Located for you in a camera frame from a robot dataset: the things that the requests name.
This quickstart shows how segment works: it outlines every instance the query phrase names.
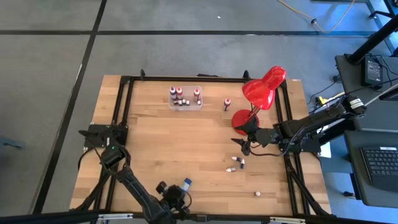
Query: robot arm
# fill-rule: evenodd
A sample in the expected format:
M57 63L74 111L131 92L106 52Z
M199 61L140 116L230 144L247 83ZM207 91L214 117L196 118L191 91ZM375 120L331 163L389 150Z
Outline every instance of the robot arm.
M116 177L122 183L130 194L137 200L142 207L144 218L148 223L175 224L177 221L173 218L172 210L178 211L178 218L184 220L189 216L189 209L185 206L184 197L186 192L177 185L166 188L166 183L161 182L156 190L162 194L163 199L158 200L155 196L149 194L144 186L138 181L130 168L130 154L123 146L109 136L109 144L101 154L101 163L105 171ZM117 165L122 159L126 159L123 168L115 173L110 168Z
M258 142L262 147L268 144L288 144L291 142L300 146L309 134L317 135L316 130L339 119L358 119L365 115L366 107L355 96L342 96L340 100L329 108L310 114L300 120L290 120L274 124L274 128L258 128L253 120L237 127L243 130L248 139L232 139L241 145L242 153L250 155L250 143Z

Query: wooden table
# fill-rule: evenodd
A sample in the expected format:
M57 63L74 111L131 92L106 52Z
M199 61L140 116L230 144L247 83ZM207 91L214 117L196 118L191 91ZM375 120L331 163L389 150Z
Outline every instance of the wooden table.
M121 76L105 75L99 91L93 122L109 124ZM287 80L294 119L308 115L300 80ZM172 111L168 106L170 86L200 85L203 106L200 111ZM237 110L250 108L242 93L242 83L213 82L158 82L135 81L127 124L129 132L126 148L131 154L131 168L147 191L161 198L155 191L157 184L182 185L184 178L192 179L191 213L228 215L291 215L285 165L282 157L244 157L240 146L231 138L242 138L231 127L231 118ZM223 111L225 98L232 101L229 111ZM123 113L119 110L119 121ZM277 123L275 105L258 114L260 127L271 128ZM278 154L277 145L256 148L253 151ZM231 156L244 157L246 166ZM330 212L320 162L307 153L301 153L305 184L315 199ZM225 169L237 167L236 172ZM94 152L89 152L81 163L71 208L77 207L93 190L101 167ZM254 196L259 191L260 197ZM104 208L108 186L101 200ZM299 190L296 189L299 211L302 212ZM117 182L112 211L141 212L141 207Z

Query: black cable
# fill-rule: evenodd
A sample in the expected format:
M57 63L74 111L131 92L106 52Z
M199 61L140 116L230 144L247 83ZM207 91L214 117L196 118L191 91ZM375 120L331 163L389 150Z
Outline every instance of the black cable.
M386 64L387 68L391 73L393 73L394 75L398 75L398 73L391 71L390 66L388 66L387 62L384 60L384 56L383 55L374 55L374 54L368 54L368 56L372 56L372 57L380 57L381 60L383 60L383 62Z
M300 132L302 131L302 129L303 129L307 124L308 124L308 122L305 123L305 124L303 124L303 125L301 126L301 128L298 129L298 131L297 131L296 133L294 133L293 137L290 138L289 143L285 145L285 148L284 148L284 150L282 151L282 153L280 153L280 154L273 154L273 153L256 154L256 153L253 153L252 150L250 150L250 153L253 154L253 155L255 155L255 156L276 156L276 157L283 156L283 155L286 154L286 152L289 150L289 146L290 146L290 144L292 143L293 139L298 135L298 133L300 133Z
M380 61L379 61L379 59L376 57L376 55L372 55L371 54L371 57L373 57L375 60L376 60L376 62L381 66L381 67L383 67L383 68L385 68L386 70L387 70L387 77L388 77L388 80L390 81L390 87L392 87L392 81L391 81L391 77L390 77L390 73L389 73L389 68L387 68L386 66L384 66L384 65L382 65L381 63L380 63Z
M100 190L104 187L105 183L108 181L108 178L109 178L108 175L103 175L99 177L98 183L95 185L90 194L86 197L83 203L77 206L77 208L74 208L74 210L88 210L91 204L94 202L96 196L99 194Z
M386 82L382 82L382 83L378 83L378 84L375 84L375 85L369 85L369 86L365 86L365 87L362 87L362 88L358 88L358 89L356 89L356 90L349 91L349 92L346 93L345 95L348 95L348 94L351 94L351 93L354 93L354 92L356 92L356 91L363 90L363 89L366 89L366 88L371 88L371 87L374 87L374 86L376 86L376 85L382 85L382 84L385 84L385 83L393 82L393 81L396 81L396 80L398 80L398 78L393 78L392 80L389 80L389 81L386 81Z
M258 144L257 146L250 146L250 148L252 148L252 149L255 149L255 148L257 148L257 147L259 147L259 146L261 146L261 144Z
M339 96L339 97L337 97L337 98L335 98L335 99L333 99L333 100L339 99L339 102L341 102L341 100L343 99L343 96L346 96L346 95L347 95L347 94L341 95L341 96ZM319 108L321 108L322 106L323 106L323 105L320 105L320 106L315 107L315 109L312 110L311 112L309 112L309 114L316 112L316 110L319 109Z
M328 87L324 88L323 90L319 91L318 93L312 95L312 96L310 97L310 101L307 103L307 105L309 105L309 104L311 103L311 100L312 100L312 98L313 98L315 95L317 95L317 94L319 94L319 93L321 93L321 92L323 92L323 91L329 89L329 88L330 88L331 86L333 86L334 84L336 84L336 81L334 81L330 86L328 86Z
M188 204L187 208L189 208L189 206L191 206L191 204L192 204L192 197L188 192L187 192L187 195L189 197L189 204Z
M117 173L115 173L115 172L113 172L112 170L106 168L106 166L105 166L105 164L104 164L104 161L102 160L101 155L99 154L99 152L98 152L97 148L94 146L94 144L93 144L90 140L88 140L87 138L86 138L86 140L87 140L88 143L91 144L91 146L93 146L93 149L94 149L94 151L95 151L95 154L97 154L97 156L98 156L98 158L99 158L99 162L101 163L101 165L102 165L102 167L104 168L104 170L105 170L106 172L108 172L109 174L111 174L111 175L115 176L116 178L118 178L118 174L117 174Z
M81 160L83 159L83 157L92 150L92 147L89 147L79 158L79 161L77 162L77 171L80 170L80 164L81 164Z
M289 155L289 156L292 157L292 158L296 158L296 157L300 156L300 154L301 154L301 150L298 152L297 155Z
M383 92L383 91L375 90L375 89L373 89L373 88L371 88L371 90L373 90L373 91L375 91L375 92L378 92L378 93L382 93L382 92Z

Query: small bottle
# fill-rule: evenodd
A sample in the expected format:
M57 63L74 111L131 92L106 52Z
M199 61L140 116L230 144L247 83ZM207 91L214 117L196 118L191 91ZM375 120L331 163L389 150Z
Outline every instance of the small bottle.
M224 111L227 111L228 110L228 107L231 105L231 100L230 99L225 99L224 100L224 106L225 106L225 108L224 108Z
M242 158L240 158L240 157L236 157L236 156L233 156L233 157L231 157L233 160L235 160L235 161L238 161L238 162L241 162L242 161Z
M182 88L177 87L177 99L182 100Z
M170 96L171 96L172 100L177 99L177 91L175 90L174 87L170 87Z
M241 169L244 169L244 159L241 161Z
M197 98L197 101L200 99L200 90L197 88L193 91L193 95Z
M236 168L235 167L231 167L225 170L226 172L235 172Z
M191 184L192 184L192 180L190 180L190 179L188 179L188 178L185 178L185 180L184 180L184 185L181 187L181 189L182 189L184 192L187 192L187 190L188 190L189 186L191 186Z

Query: yellow cable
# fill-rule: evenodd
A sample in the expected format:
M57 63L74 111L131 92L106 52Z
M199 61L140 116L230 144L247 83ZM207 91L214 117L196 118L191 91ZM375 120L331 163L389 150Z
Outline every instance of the yellow cable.
M280 3L282 3L284 6L288 7L290 10L292 10L292 11L294 11L294 12L297 12L297 13L299 13L299 14L301 14L301 15L307 16L307 17L310 18L311 20L314 20L314 18L312 18L311 16L307 15L306 13L292 8L290 5L286 4L285 2L283 2L283 1L281 1L281 0L278 0L278 1L279 1ZM355 0L353 0L353 1L351 2L351 4L349 5L349 7L347 8L346 12L344 12L343 16L342 16L342 17L340 18L340 20L336 23L336 25L334 25L330 30L324 31L324 30L322 29L322 27L320 27L316 21L314 22L315 25L318 26L318 28L321 30L321 32L323 32L323 33L325 33L325 34L330 33L331 31L333 31L333 30L338 26L338 24L340 24L340 22L343 20L343 18L347 15L348 11L351 9L351 7L353 6L354 2L355 2Z

